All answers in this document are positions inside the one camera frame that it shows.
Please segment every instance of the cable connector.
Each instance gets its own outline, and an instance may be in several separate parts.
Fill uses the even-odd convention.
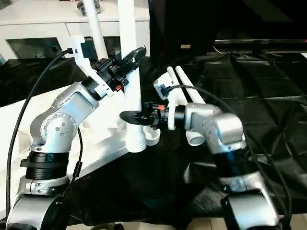
[[[82,162],[81,162],[81,161],[78,161],[78,162],[76,163],[76,166],[75,166],[75,169],[74,169],[74,171],[73,171],[72,176],[73,176],[73,177],[79,177],[81,168],[82,168]]]
[[[68,48],[68,49],[67,49],[67,53],[68,53],[68,54],[73,54],[72,48]]]

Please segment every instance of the white pvc pipe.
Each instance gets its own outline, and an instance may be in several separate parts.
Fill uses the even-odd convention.
[[[192,82],[180,66],[176,67],[176,72],[184,85],[193,86]],[[197,90],[187,89],[187,92],[194,103],[206,104],[203,98],[197,92]]]
[[[188,77],[186,76],[185,72],[182,70],[181,67],[176,67],[176,71],[177,71],[178,75],[179,75],[179,72],[180,72],[179,76],[183,76],[184,75],[183,78],[180,78],[184,85],[188,85],[190,83],[190,85],[193,86],[193,84],[188,79]],[[176,77],[176,74],[175,74],[173,68],[168,67],[167,68],[167,72],[169,72],[169,74],[171,75],[171,78],[174,81],[174,84],[175,85],[179,85],[179,81],[178,81],[178,79]],[[181,89],[181,92],[178,92],[176,94],[176,96],[177,96],[178,102],[182,102],[182,104],[180,104],[180,105],[186,105],[188,103],[188,101],[187,101],[187,99],[186,99],[182,89]],[[186,137],[187,137],[188,144],[191,145],[191,146],[198,146],[198,145],[201,145],[203,142],[205,142],[205,137],[202,134],[197,133],[197,132],[186,131]]]
[[[167,67],[166,68],[167,72],[169,73],[169,75],[171,76],[173,82],[174,82],[174,85],[179,85],[179,81],[176,77],[176,74],[173,70],[172,67]],[[186,105],[188,103],[183,91],[181,88],[178,88],[178,89],[173,89],[174,91],[176,91],[176,100],[177,100],[177,103],[179,105]]]
[[[98,59],[107,58],[106,45],[100,29],[95,4],[93,0],[83,0],[86,16],[92,31],[93,41]]]
[[[137,48],[134,17],[134,0],[118,0],[121,55],[124,58]],[[140,72],[136,69],[128,74],[129,84],[125,86],[126,111],[140,111],[141,86]],[[126,148],[129,152],[141,152],[146,148],[146,138],[142,126],[127,123]]]

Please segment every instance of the cabinet door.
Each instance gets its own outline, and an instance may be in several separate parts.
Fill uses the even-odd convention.
[[[0,53],[5,60],[18,58],[8,40],[56,38],[62,50],[71,46],[65,23],[2,25],[0,31]]]
[[[119,37],[119,22],[101,22],[99,24],[104,38]],[[88,23],[66,23],[66,26],[71,36],[72,35],[82,35],[84,37],[92,36],[92,32]],[[137,45],[146,46],[147,48],[146,56],[150,56],[149,21],[136,22],[136,35],[137,35]]]

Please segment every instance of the table surface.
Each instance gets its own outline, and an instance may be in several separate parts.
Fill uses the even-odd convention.
[[[100,22],[118,22],[117,0],[100,2]],[[147,0],[134,0],[135,20],[149,21]],[[18,0],[0,11],[0,25],[88,22],[77,9],[77,2],[58,0]]]

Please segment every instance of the black cable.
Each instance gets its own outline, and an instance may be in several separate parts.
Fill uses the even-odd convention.
[[[291,199],[289,187],[286,185],[286,181],[284,180],[283,175],[277,169],[275,162],[270,157],[267,150],[249,132],[247,132],[247,135],[248,135],[248,138],[252,139],[258,145],[258,147],[261,149],[261,151],[264,153],[268,162],[272,165],[272,167],[274,168],[274,170],[276,171],[278,177],[280,178],[280,180],[282,182],[284,193],[286,194],[287,199],[288,199],[288,215],[287,216],[285,215],[286,216],[285,220],[286,220],[286,224],[290,226],[290,222],[291,222],[291,218],[292,218],[292,199]]]
[[[175,86],[171,86],[167,88],[167,91],[171,91],[172,89],[176,89],[176,88],[187,88],[187,89],[195,89],[197,91],[200,91],[210,97],[212,97],[213,99],[215,99],[216,101],[218,101],[221,105],[223,105],[229,112],[236,114],[236,112],[221,98],[219,98],[218,96],[210,93],[207,90],[204,90],[202,88],[199,87],[194,87],[194,86],[189,86],[189,85],[175,85]],[[265,157],[267,158],[268,162],[273,166],[274,170],[276,171],[277,175],[279,176],[281,182],[282,182],[282,186],[283,186],[283,190],[287,196],[288,199],[288,211],[286,211],[285,205],[282,201],[282,199],[280,198],[279,194],[277,193],[277,191],[274,189],[273,185],[271,184],[271,182],[268,179],[267,174],[264,172],[264,170],[262,169],[262,167],[260,166],[260,164],[258,163],[258,160],[255,159],[255,162],[257,164],[257,166],[259,167],[259,170],[261,173],[263,173],[263,176],[266,177],[268,180],[268,183],[270,184],[270,187],[272,188],[273,192],[275,193],[282,209],[284,212],[284,216],[285,216],[285,224],[287,225],[288,228],[290,228],[290,222],[291,222],[291,217],[292,217],[292,199],[291,199],[291,194],[290,194],[290,190],[289,187],[286,183],[286,181],[284,180],[282,174],[279,172],[278,168],[276,167],[276,164],[274,163],[273,159],[269,156],[267,150],[249,133],[249,132],[245,132],[244,131],[244,135],[246,137],[247,140],[247,144],[249,143],[248,138],[253,139],[253,141],[260,147],[260,149],[263,151]],[[248,148],[252,154],[252,156],[255,156],[254,151],[251,147],[251,145],[248,144]]]
[[[21,122],[21,119],[24,115],[25,109],[27,108],[30,99],[32,98],[32,96],[34,95],[34,93],[36,92],[40,82],[42,81],[45,73],[50,69],[50,67],[53,66],[53,64],[59,60],[63,55],[65,54],[72,54],[72,49],[67,49],[65,51],[62,51],[61,53],[59,53],[48,65],[47,67],[44,69],[44,71],[41,73],[41,75],[38,77],[37,81],[35,82],[33,88],[31,89],[28,97],[26,98],[23,107],[21,108],[21,111],[18,115],[17,121],[16,121],[16,125],[13,131],[13,135],[11,138],[11,142],[10,142],[10,147],[9,147],[9,153],[8,153],[8,159],[7,159],[7,168],[6,168],[6,216],[8,217],[9,213],[10,213],[10,209],[11,209],[11,164],[12,164],[12,153],[13,153],[13,147],[14,147],[14,142],[17,136],[17,132],[18,132],[18,128]]]
[[[78,128],[78,136],[79,136],[79,140],[80,140],[80,153],[79,153],[79,159],[76,163],[76,167],[75,170],[73,172],[72,175],[72,179],[70,184],[68,185],[67,189],[65,192],[67,192],[68,190],[70,190],[72,183],[74,183],[74,181],[76,180],[76,178],[79,176],[80,170],[81,170],[81,166],[82,166],[82,154],[83,154],[83,141],[82,141],[82,135],[81,135],[81,131],[80,128]]]
[[[215,99],[216,101],[218,101],[220,104],[222,104],[229,112],[236,114],[236,112],[233,110],[233,108],[231,108],[223,99],[219,98],[218,96],[215,96],[214,94],[210,93],[209,91],[206,91],[202,88],[199,87],[194,87],[194,86],[190,86],[190,85],[174,85],[171,87],[167,87],[168,91],[171,91],[172,89],[176,89],[176,88],[187,88],[187,89],[194,89],[197,91],[200,91],[210,97],[212,97],[213,99]]]

